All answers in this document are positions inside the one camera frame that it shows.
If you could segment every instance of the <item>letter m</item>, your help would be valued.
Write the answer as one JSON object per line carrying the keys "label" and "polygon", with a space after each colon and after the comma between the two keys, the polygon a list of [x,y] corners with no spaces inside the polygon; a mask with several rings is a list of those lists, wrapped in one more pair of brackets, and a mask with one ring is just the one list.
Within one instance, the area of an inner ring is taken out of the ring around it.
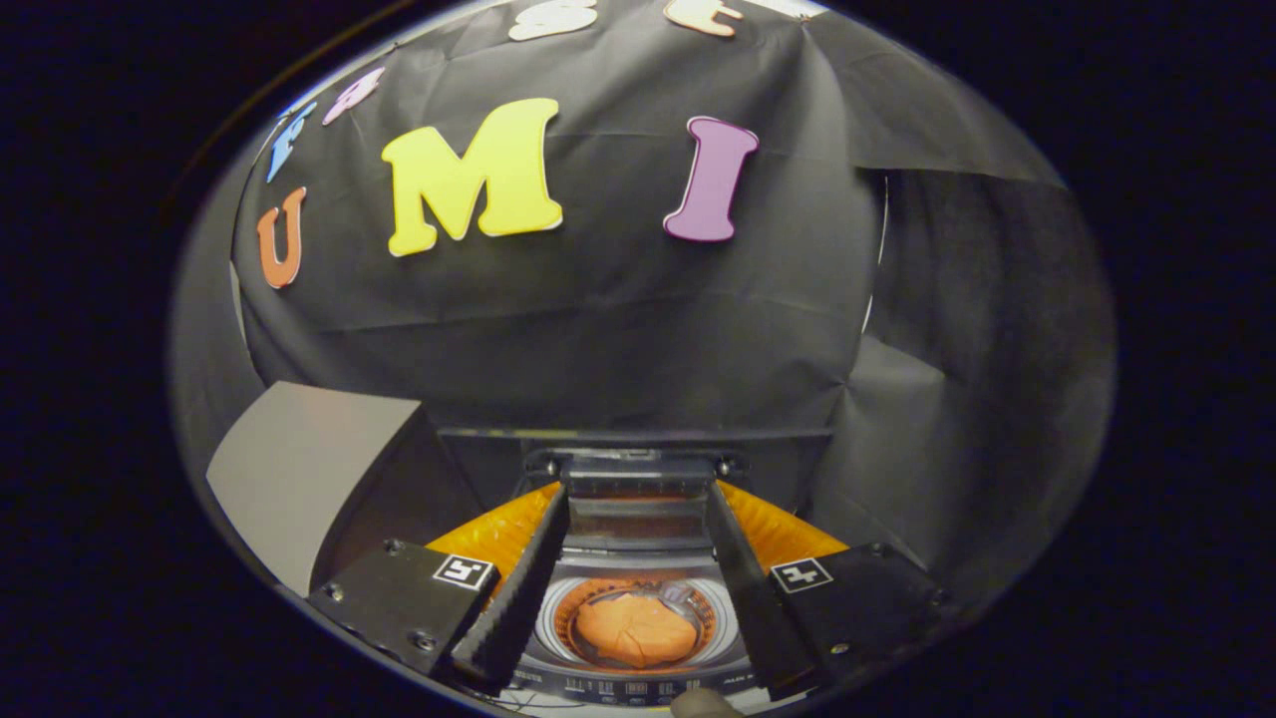
{"label": "letter m", "polygon": [[390,254],[402,256],[434,246],[438,230],[426,223],[421,199],[452,238],[470,227],[478,190],[487,185],[487,207],[478,228],[487,236],[547,230],[563,222],[563,207],[545,185],[545,125],[558,102],[519,99],[491,111],[457,157],[439,130],[420,128],[385,145],[394,184],[394,235]]}

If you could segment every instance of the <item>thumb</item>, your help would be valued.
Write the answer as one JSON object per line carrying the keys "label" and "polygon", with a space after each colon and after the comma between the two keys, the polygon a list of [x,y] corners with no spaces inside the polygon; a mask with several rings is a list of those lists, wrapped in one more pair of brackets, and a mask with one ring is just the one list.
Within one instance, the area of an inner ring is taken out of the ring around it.
{"label": "thumb", "polygon": [[674,718],[744,718],[721,695],[709,689],[692,689],[670,704]]}

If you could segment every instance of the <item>orange plastic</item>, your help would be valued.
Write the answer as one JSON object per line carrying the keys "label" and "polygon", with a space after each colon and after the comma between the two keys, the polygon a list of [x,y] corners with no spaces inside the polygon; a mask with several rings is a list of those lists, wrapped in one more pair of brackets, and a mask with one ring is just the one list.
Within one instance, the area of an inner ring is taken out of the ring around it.
{"label": "orange plastic", "polygon": [[532,541],[536,527],[540,525],[550,500],[554,499],[561,485],[555,482],[524,494],[452,529],[425,547],[440,553],[456,553],[495,564],[496,569],[500,570],[500,583],[493,590],[493,596],[495,596],[504,585],[505,576],[514,571],[518,559],[523,555],[523,548]]}
{"label": "orange plastic", "polygon": [[[828,556],[849,547],[806,522],[768,504],[746,491],[718,482],[727,506],[744,529],[753,555],[763,571],[772,566],[801,559]],[[545,517],[550,500],[561,488],[553,483],[498,506],[477,519],[427,543],[425,547],[441,553],[456,553],[480,561],[491,561],[500,570],[500,583],[513,573],[523,548],[532,541],[536,527]]]}
{"label": "orange plastic", "polygon": [[845,543],[803,522],[775,504],[718,482],[736,523],[744,529],[753,555],[763,571],[803,559],[828,556],[850,548]]}

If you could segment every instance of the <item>purple letter i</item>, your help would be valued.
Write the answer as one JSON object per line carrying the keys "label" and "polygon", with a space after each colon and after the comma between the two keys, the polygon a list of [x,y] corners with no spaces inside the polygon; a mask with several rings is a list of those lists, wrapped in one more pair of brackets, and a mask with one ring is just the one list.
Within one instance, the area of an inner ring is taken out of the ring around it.
{"label": "purple letter i", "polygon": [[694,241],[731,238],[735,227],[727,210],[744,157],[758,148],[758,135],[703,116],[688,120],[686,131],[695,138],[692,177],[686,180],[683,205],[665,217],[665,231]]}

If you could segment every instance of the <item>screw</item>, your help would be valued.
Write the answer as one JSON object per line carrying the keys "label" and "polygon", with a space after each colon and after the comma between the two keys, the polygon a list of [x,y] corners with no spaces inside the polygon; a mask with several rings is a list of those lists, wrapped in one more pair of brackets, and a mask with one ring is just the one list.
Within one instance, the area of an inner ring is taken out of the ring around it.
{"label": "screw", "polygon": [[421,653],[430,653],[431,650],[434,650],[434,647],[438,643],[434,639],[431,639],[425,631],[416,631],[408,638],[411,639],[412,645]]}

